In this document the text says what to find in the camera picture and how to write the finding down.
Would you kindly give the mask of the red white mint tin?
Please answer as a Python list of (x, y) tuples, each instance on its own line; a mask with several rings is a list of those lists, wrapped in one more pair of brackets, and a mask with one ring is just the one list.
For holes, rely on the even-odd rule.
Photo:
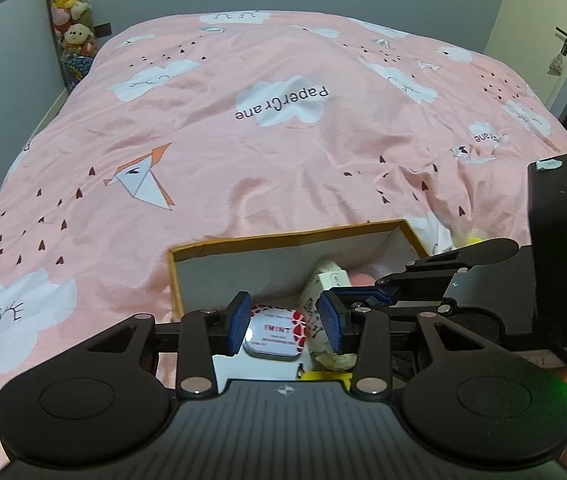
[(255, 304), (242, 347), (259, 359), (295, 361), (306, 342), (306, 321), (297, 310)]

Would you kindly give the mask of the white patterned carton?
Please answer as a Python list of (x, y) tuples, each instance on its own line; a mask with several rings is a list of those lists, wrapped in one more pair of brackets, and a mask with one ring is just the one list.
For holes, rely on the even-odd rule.
[(335, 353), (330, 338), (340, 335), (339, 317), (331, 308), (326, 292), (351, 286), (349, 273), (331, 260), (321, 260), (297, 298), (306, 322), (306, 347), (312, 358), (326, 370), (346, 372), (354, 367), (354, 353)]

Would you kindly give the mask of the stack of plush toys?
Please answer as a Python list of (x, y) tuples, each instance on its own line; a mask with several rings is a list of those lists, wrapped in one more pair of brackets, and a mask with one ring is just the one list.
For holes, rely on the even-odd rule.
[(98, 52), (90, 0), (48, 0), (64, 84), (71, 92), (92, 68)]

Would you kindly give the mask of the orange cardboard box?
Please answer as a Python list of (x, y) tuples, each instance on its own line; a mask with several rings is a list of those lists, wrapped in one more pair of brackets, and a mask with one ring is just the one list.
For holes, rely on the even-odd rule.
[(431, 250), (405, 220), (306, 232), (207, 240), (169, 250), (172, 312), (221, 310), (237, 292), (294, 308), (323, 260), (371, 278), (404, 269)]

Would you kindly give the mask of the yellow stamp bottle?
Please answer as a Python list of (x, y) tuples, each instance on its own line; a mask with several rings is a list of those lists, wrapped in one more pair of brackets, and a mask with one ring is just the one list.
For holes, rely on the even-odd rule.
[(485, 241), (485, 237), (483, 235), (480, 234), (472, 234), (468, 237), (468, 240), (466, 241), (466, 245), (475, 245), (475, 244), (479, 244), (481, 242)]

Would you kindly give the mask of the pink cloud print bedspread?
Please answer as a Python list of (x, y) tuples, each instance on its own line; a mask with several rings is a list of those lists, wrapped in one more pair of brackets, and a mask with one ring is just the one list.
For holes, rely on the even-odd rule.
[(563, 153), (520, 75), (440, 40), (304, 12), (134, 25), (0, 188), (0, 388), (137, 312), (169, 320), (174, 247), (394, 219), (431, 252), (527, 243), (526, 168)]

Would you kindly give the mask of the cream door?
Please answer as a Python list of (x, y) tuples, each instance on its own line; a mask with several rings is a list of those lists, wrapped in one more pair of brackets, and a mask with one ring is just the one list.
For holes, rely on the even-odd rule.
[(556, 28), (567, 30), (567, 0), (501, 0), (485, 54), (515, 70), (547, 107), (567, 80)]

